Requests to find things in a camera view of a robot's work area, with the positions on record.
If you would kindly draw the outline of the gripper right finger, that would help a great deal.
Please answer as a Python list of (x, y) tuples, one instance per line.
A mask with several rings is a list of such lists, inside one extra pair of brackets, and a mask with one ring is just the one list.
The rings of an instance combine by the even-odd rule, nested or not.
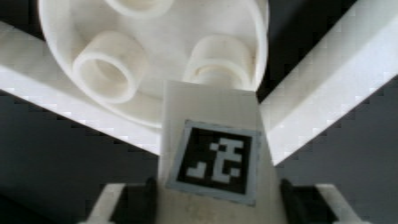
[(333, 184), (297, 186), (281, 180), (288, 224), (372, 224), (354, 211)]

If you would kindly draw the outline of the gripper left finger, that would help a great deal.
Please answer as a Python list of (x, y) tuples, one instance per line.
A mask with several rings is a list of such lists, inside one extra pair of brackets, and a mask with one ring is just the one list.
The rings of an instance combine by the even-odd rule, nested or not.
[(89, 216), (77, 224), (155, 224), (157, 179), (144, 183), (109, 183)]

